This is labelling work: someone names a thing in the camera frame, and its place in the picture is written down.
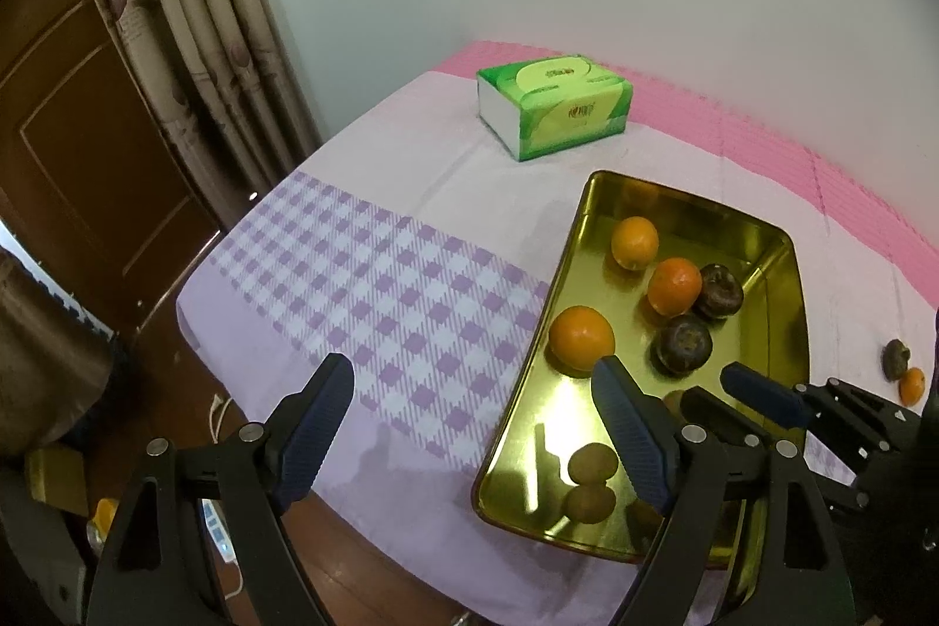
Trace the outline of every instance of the white power strip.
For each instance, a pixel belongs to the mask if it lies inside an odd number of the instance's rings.
[[[229,565],[237,562],[231,537],[228,535],[225,523],[222,522],[222,518],[219,516],[218,509],[215,508],[215,502],[211,499],[203,499],[202,513],[205,515],[205,527],[208,528],[208,535],[212,537],[212,543],[219,550],[222,559]]]

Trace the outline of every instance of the door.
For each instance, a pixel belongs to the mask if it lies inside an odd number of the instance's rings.
[[[125,333],[217,232],[92,0],[0,0],[0,219]]]

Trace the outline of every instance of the beige curtain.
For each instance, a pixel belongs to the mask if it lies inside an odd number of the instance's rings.
[[[96,2],[168,145],[224,227],[318,146],[261,0]]]
[[[108,341],[0,248],[0,457],[67,432],[111,373]]]

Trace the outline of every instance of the blue rubber fingertip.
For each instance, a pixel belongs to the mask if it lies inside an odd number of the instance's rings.
[[[804,428],[812,420],[811,409],[795,390],[763,377],[738,361],[723,368],[720,385],[737,401],[770,418],[779,427]]]
[[[659,514],[665,514],[673,501],[666,460],[617,380],[616,371],[605,361],[593,368],[590,394],[636,495]]]
[[[271,493],[282,512],[310,493],[332,439],[349,410],[354,391],[355,376],[351,364],[346,362],[332,371],[294,429],[283,449],[280,483]]]

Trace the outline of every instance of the metallic tray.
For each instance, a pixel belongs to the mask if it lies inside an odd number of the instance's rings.
[[[724,263],[744,286],[743,309],[712,326],[711,358],[684,380],[665,377],[649,358],[651,339],[663,321],[645,299],[654,265],[632,274],[609,255],[612,229],[629,215],[644,215],[656,225],[659,260],[682,255],[698,267]],[[590,380],[563,373],[546,353],[551,322],[576,304],[594,307],[607,318],[616,335],[616,354],[643,392],[665,397],[701,385],[781,434],[724,393],[720,371],[741,361],[785,385],[809,381],[809,333],[795,248],[782,229],[670,187],[611,171],[596,171],[584,187],[532,347],[473,484],[472,502],[480,517],[506,530],[577,552],[639,562],[661,518],[636,500],[623,465],[607,481],[617,496],[607,520],[593,526],[574,523],[562,509],[574,485],[567,475],[571,454],[593,441],[611,445],[590,399]],[[800,432],[787,437],[800,446],[804,440]],[[729,563],[747,512],[739,503],[725,505],[712,566]]]

